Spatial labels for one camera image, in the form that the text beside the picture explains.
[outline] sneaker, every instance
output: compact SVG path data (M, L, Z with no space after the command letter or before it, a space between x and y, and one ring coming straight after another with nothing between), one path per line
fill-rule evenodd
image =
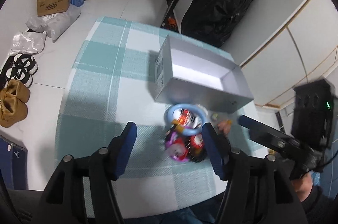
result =
M23 103L27 103L30 97L30 90L19 80L11 79L3 91L7 97L16 97Z
M27 114L27 105L16 97L0 98L0 126L9 128L16 122L24 120Z
M24 67L13 67L7 70L6 72L6 80L9 82L11 79L19 80L23 83L27 88L29 88L33 82L33 77Z
M31 75L35 74L38 70L38 64L30 54L17 54L14 56L14 64L17 67L25 67Z

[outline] blue plaid tablecloth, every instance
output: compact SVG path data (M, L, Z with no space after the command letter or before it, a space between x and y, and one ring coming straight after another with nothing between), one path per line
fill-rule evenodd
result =
M185 208L221 193L226 186L208 159L178 163L164 152L168 129L164 112L170 105L155 103L151 93L155 60L167 35L233 60L225 51L172 31L99 18L78 53L60 107L55 165L66 154L91 155L120 135L127 122L136 123L138 135L125 174L113 182L124 218ZM258 148L238 125L232 126L230 141L247 153ZM84 185L87 215L94 217L88 179Z

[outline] white tile floor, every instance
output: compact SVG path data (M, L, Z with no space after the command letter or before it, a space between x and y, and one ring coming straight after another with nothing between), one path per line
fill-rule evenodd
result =
M160 26L166 0L89 0L77 21L35 56L39 70L33 76L28 116L0 134L28 149L27 175L30 190L43 190L54 170L55 131L64 88L77 53L101 16Z

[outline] black cable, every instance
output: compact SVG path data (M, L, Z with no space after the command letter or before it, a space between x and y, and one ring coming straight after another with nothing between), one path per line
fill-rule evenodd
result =
M324 163L324 164L321 165L321 166L317 166L315 169L326 167L327 165L329 165L329 164L335 159L335 157L336 157L337 155L338 155L338 150L336 151L336 153L334 154L334 156L333 156L329 161L327 161L326 163Z

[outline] cabinet door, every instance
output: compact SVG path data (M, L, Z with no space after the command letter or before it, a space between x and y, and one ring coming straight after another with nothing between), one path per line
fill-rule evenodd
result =
M331 0L310 0L289 29L299 48L308 78L320 77L336 60L338 12Z
M271 103L305 77L300 57L287 30L282 31L242 71L258 105Z

